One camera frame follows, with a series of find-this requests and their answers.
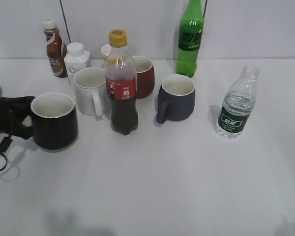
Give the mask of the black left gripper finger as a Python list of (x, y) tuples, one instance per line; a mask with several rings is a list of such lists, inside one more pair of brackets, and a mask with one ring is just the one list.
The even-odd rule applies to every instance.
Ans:
[(2, 97), (0, 101), (3, 105), (18, 115), (30, 115), (31, 114), (31, 102), (35, 99), (35, 96), (24, 96), (24, 97)]
[(17, 136), (23, 139), (29, 139), (33, 136), (33, 126), (26, 126), (24, 121), (29, 118), (29, 115), (12, 116), (11, 136)]

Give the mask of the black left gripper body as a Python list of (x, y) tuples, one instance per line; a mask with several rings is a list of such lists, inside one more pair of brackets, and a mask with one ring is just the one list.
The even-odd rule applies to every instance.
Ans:
[(8, 97), (0, 98), (0, 134), (13, 134), (12, 99)]

